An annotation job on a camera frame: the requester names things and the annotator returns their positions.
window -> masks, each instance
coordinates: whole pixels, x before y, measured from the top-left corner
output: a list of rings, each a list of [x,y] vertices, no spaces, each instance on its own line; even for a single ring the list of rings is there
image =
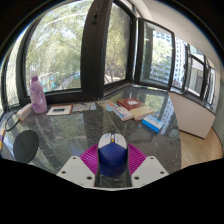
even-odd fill
[[[1,78],[2,78],[2,71],[3,71],[3,62],[2,64],[0,65],[0,117],[3,113],[3,108],[2,108],[2,98],[1,98],[1,91],[2,91],[2,82],[1,82]]]
[[[81,88],[83,28],[92,0],[66,4],[48,12],[36,27],[26,57],[26,86],[37,71],[44,92]]]
[[[182,48],[182,47],[185,48],[185,42],[178,38],[176,38],[176,48],[178,48],[177,45],[179,45],[180,48]],[[176,54],[176,63],[175,63],[176,71],[180,72],[179,66],[182,66],[183,64],[185,64],[185,54],[183,55],[183,57],[181,57],[181,55]],[[172,86],[174,86],[176,88],[181,88],[182,85],[183,85],[182,79],[177,79],[176,82],[172,83]]]
[[[126,78],[130,16],[113,3],[107,36],[104,84]]]
[[[20,43],[22,41],[22,38],[25,32],[26,30],[24,30],[23,33],[21,33],[18,39],[16,40],[12,48],[12,51],[10,53],[9,61],[6,68],[7,69],[6,70],[6,94],[7,94],[7,101],[9,106],[19,103],[17,88],[16,88],[16,58],[17,58],[17,53],[19,50]]]
[[[188,91],[196,96],[201,95],[201,88],[203,82],[204,66],[195,59],[192,60],[191,77]]]
[[[161,33],[162,37],[166,34],[172,36],[168,30],[149,22],[144,21],[144,45],[142,58],[142,72],[140,82],[148,83],[154,86],[168,87],[172,67],[172,41],[157,38],[154,33]],[[154,71],[159,69],[161,80],[154,78]]]
[[[190,52],[192,55],[200,59],[202,62],[204,62],[204,55],[201,51],[199,51],[197,48],[190,45]]]
[[[215,70],[213,68],[211,68],[211,72],[210,72],[209,90],[208,91],[209,92],[208,92],[207,102],[209,104],[212,104],[214,92],[215,92]]]

floor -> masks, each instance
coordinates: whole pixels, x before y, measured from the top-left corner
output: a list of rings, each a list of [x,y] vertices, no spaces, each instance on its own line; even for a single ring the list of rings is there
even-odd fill
[[[223,148],[213,128],[204,140],[181,131],[180,139],[182,169],[190,165],[223,158]]]

pink bottle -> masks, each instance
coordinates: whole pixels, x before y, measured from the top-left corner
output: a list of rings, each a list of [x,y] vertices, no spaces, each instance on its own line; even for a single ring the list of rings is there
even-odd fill
[[[31,72],[30,100],[35,113],[41,114],[47,111],[47,103],[43,87],[38,80],[38,74],[35,71]]]

blue box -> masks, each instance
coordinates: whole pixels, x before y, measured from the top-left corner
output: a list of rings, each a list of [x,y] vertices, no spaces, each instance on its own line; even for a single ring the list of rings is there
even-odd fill
[[[147,117],[143,118],[142,124],[151,128],[156,133],[158,133],[164,125],[164,123],[162,121],[156,119],[155,117],[153,117],[151,115],[148,115]]]

bottle cap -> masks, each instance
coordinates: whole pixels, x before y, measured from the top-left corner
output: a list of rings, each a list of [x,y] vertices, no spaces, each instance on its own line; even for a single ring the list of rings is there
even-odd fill
[[[31,72],[30,72],[30,79],[31,79],[32,81],[36,81],[36,80],[38,80],[38,73],[37,73],[36,71],[31,71]]]

